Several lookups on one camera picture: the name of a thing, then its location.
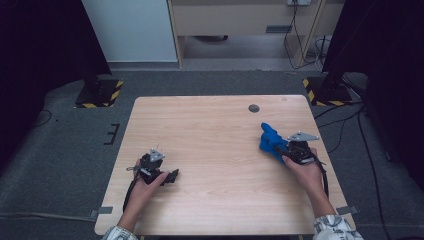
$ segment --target power strip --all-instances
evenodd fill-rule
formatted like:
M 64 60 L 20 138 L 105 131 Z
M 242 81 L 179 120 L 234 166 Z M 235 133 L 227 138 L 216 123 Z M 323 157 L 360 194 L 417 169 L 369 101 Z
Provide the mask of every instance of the power strip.
M 311 0 L 287 0 L 288 6 L 293 6 L 295 3 L 298 6 L 309 6 L 311 5 Z

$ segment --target white wall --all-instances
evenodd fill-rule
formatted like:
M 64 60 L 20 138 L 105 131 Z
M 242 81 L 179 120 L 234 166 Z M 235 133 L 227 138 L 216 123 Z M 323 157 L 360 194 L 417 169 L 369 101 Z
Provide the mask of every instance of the white wall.
M 82 0 L 108 62 L 177 62 L 166 0 Z

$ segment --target patterned sleeve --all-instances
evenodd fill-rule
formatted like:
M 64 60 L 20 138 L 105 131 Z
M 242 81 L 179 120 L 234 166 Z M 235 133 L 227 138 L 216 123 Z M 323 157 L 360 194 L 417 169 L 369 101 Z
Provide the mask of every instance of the patterned sleeve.
M 111 227 L 102 238 L 102 240 L 138 240 L 130 231 L 114 226 Z
M 315 219 L 314 228 L 314 240 L 363 240 L 361 234 L 352 230 L 347 220 L 339 215 Z

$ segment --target person's right hand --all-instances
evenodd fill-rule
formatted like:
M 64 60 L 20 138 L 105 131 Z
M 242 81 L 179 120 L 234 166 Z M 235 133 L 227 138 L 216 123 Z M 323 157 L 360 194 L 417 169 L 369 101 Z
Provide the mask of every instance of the person's right hand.
M 311 152 L 317 156 L 317 150 L 311 148 Z M 299 165 L 293 162 L 289 157 L 283 156 L 283 160 L 288 168 L 296 175 L 297 180 L 305 190 L 322 190 L 322 175 L 315 161 Z

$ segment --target blue cloth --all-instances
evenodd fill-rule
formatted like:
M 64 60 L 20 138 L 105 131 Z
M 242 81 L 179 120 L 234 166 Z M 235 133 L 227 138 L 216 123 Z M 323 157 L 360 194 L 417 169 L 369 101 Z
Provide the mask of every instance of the blue cloth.
M 275 131 L 270 125 L 267 123 L 262 123 L 261 128 L 264 131 L 261 135 L 261 143 L 259 144 L 259 148 L 262 151 L 271 153 L 280 161 L 284 163 L 284 160 L 276 150 L 278 147 L 282 151 L 287 151 L 288 141 L 284 140 L 280 135 L 278 135 L 277 131 Z

